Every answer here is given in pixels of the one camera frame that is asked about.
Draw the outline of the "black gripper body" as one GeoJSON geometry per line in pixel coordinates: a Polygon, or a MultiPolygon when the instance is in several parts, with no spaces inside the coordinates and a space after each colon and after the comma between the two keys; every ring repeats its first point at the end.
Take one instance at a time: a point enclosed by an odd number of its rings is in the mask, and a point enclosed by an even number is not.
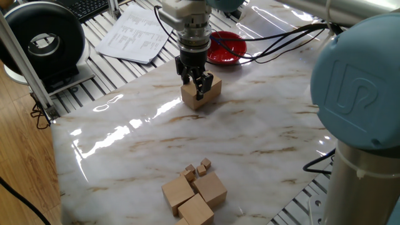
{"type": "Polygon", "coordinates": [[[207,50],[199,52],[188,52],[180,50],[178,59],[178,67],[180,70],[183,66],[195,67],[205,70],[205,63],[207,60],[207,50]]]}

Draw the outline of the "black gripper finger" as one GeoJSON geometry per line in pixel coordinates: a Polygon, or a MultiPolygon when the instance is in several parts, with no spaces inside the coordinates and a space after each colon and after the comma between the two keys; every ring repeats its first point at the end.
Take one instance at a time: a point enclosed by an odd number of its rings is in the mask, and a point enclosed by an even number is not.
{"type": "Polygon", "coordinates": [[[188,74],[190,68],[189,59],[186,56],[176,56],[175,63],[176,72],[178,75],[180,75],[182,83],[187,84],[190,80],[188,74]]]}
{"type": "Polygon", "coordinates": [[[193,72],[193,82],[196,87],[196,99],[199,101],[204,94],[211,90],[214,75],[211,71],[201,71],[195,69],[193,72]]]}

